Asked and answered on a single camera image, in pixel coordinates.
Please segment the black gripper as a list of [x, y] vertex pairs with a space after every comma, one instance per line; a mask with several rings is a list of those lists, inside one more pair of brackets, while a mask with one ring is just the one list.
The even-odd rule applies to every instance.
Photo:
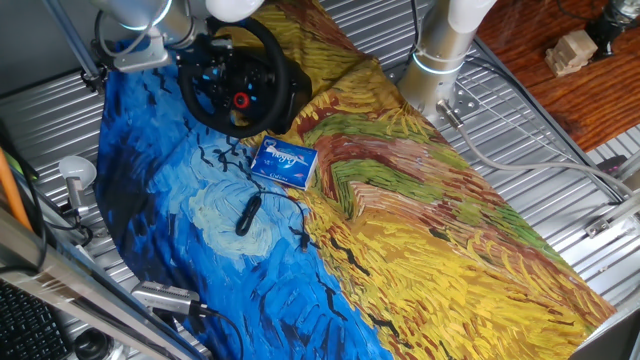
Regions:
[[[226, 49], [233, 49], [231, 36], [223, 36], [220, 39], [216, 36], [221, 26], [218, 22], [193, 22], [187, 35], [188, 50], [212, 50], [223, 46]], [[199, 60], [201, 67], [219, 67], [223, 64], [222, 51], [206, 51]]]

